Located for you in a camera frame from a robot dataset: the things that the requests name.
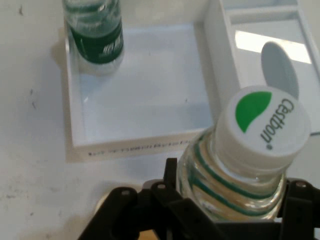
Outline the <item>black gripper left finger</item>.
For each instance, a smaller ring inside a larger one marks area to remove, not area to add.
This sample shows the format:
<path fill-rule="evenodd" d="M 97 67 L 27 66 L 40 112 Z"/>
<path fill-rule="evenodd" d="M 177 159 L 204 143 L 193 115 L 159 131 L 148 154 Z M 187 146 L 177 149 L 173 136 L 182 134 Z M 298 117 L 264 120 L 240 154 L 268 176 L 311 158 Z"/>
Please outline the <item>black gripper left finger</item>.
<path fill-rule="evenodd" d="M 153 230 L 159 240 L 216 240 L 218 229 L 189 198 L 176 191 L 177 159 L 168 158 L 164 176 L 137 192 L 113 189 L 81 233 L 81 240 L 137 240 Z"/>

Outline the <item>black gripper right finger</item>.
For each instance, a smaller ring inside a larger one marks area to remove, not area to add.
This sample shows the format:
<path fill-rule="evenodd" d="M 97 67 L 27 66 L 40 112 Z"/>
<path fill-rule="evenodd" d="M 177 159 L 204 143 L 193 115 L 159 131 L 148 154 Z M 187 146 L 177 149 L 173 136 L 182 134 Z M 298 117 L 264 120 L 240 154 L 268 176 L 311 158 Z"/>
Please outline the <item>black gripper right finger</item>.
<path fill-rule="evenodd" d="M 301 178 L 287 178 L 276 203 L 275 240 L 315 240 L 320 227 L 320 190 Z"/>

